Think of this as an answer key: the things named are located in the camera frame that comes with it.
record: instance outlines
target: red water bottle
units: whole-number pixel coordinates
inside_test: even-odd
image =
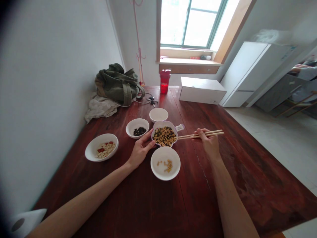
[[[169,79],[171,77],[170,69],[163,69],[159,76],[161,77],[161,94],[167,94]]]

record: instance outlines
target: green bag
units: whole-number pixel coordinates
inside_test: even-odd
[[[136,98],[140,91],[141,98],[145,96],[144,88],[139,85],[134,69],[124,73],[118,63],[110,64],[109,69],[100,70],[95,84],[99,96],[110,98],[122,106],[130,106],[132,99]]]

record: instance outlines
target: chopsticks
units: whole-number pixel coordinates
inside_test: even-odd
[[[213,135],[222,135],[224,132],[222,130],[217,130],[217,131],[211,131],[211,132],[205,132],[204,133],[206,136],[213,136]],[[181,137],[175,137],[175,139],[193,139],[193,138],[199,138],[200,136],[198,134],[192,134],[192,135],[186,135],[186,136],[181,136]]]

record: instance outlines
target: window frame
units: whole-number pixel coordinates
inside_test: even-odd
[[[210,49],[211,48],[211,44],[215,38],[217,29],[219,27],[221,18],[224,14],[226,5],[227,5],[228,0],[222,0],[220,5],[219,5],[219,9],[218,11],[211,11],[211,10],[204,10],[204,9],[199,9],[199,8],[191,8],[192,5],[192,0],[189,0],[189,4],[188,4],[188,8],[187,8],[187,14],[186,14],[186,21],[185,21],[185,27],[184,27],[184,33],[183,33],[183,38],[182,38],[182,44],[181,45],[173,45],[173,44],[160,44],[161,47],[172,47],[172,48],[186,48],[186,49]],[[211,28],[210,34],[209,34],[209,38],[207,41],[206,46],[190,46],[190,45],[184,45],[184,41],[185,41],[185,37],[186,37],[186,31],[187,31],[187,24],[188,24],[188,20],[189,20],[189,15],[191,10],[194,11],[201,11],[201,12],[208,12],[208,13],[215,13],[216,18],[214,21],[214,24]]]

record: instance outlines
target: measuring cup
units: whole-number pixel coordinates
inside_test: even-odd
[[[172,130],[173,130],[173,132],[175,133],[175,135],[176,135],[176,137],[178,136],[178,134],[177,134],[177,132],[178,131],[181,131],[181,130],[184,130],[185,129],[185,126],[184,126],[184,124],[180,124],[180,125],[178,125],[178,126],[174,126],[173,125],[173,123],[171,123],[170,121],[157,121],[156,123],[154,123],[154,125],[153,125],[153,131],[152,131],[152,135],[151,135],[151,140],[153,140],[153,137],[154,137],[154,134],[155,134],[155,130],[157,129],[157,128],[163,128],[163,127],[170,127],[170,128],[172,128]]]

